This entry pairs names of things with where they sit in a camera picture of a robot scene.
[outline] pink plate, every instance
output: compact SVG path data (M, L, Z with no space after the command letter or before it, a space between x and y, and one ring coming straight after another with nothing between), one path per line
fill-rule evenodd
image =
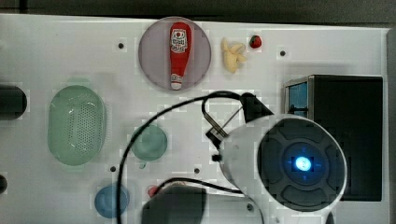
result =
M205 32L193 21L181 17L167 17L156 21L143 34L139 44L139 62L146 77L155 85L171 88L169 30L174 22L183 21L191 28L192 48L184 73L181 90L198 83L210 65L211 48Z

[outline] green bowl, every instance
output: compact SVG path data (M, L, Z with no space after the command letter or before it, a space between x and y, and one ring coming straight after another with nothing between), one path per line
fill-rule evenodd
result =
M137 137L132 147L132 152L141 161L158 160L168 147L166 133L158 126L150 124Z
M49 106L49 151L61 163L82 165L101 150L106 137L106 107L91 89L69 86Z

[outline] blue light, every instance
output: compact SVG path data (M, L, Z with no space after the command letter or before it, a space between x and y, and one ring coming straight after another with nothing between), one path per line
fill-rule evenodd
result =
M311 161L306 157L299 157L296 160L296 166L301 171L309 171L311 169Z

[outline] black cylinder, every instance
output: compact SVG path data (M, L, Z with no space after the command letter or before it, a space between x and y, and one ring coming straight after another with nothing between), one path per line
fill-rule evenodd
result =
M19 118L26 106L26 95L20 88L0 85L0 120Z
M2 194L7 189L6 178L0 175L0 194Z

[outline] black box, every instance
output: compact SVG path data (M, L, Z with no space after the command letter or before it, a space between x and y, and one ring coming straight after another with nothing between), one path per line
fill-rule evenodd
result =
M284 88L284 113L317 122L343 149L347 184L342 200L381 201L382 77L312 75Z

